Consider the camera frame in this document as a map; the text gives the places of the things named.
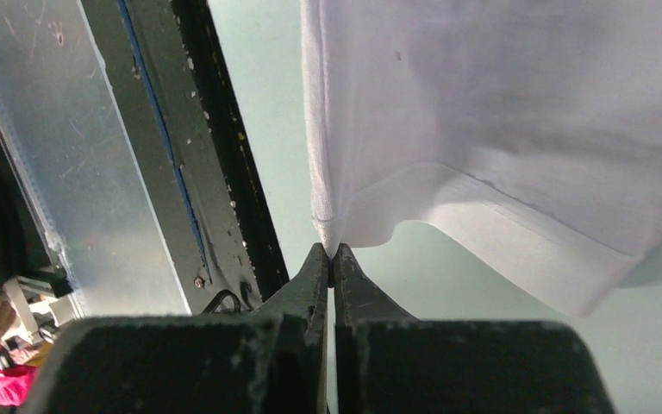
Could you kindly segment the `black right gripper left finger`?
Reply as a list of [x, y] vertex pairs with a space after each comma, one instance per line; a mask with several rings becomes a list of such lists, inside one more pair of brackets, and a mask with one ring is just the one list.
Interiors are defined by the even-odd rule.
[[54, 343], [24, 413], [324, 413], [329, 258], [310, 249], [258, 309], [81, 319]]

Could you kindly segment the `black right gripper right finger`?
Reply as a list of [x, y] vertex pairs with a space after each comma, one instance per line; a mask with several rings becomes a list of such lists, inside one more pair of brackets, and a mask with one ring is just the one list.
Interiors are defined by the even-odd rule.
[[421, 320], [340, 245], [330, 262], [342, 413], [611, 413], [577, 332], [554, 321]]

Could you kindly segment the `white underwear black trim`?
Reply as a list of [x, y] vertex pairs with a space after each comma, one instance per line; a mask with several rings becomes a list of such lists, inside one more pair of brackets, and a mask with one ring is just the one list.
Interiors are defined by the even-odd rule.
[[570, 316], [662, 242], [662, 1], [303, 1], [329, 256], [422, 221]]

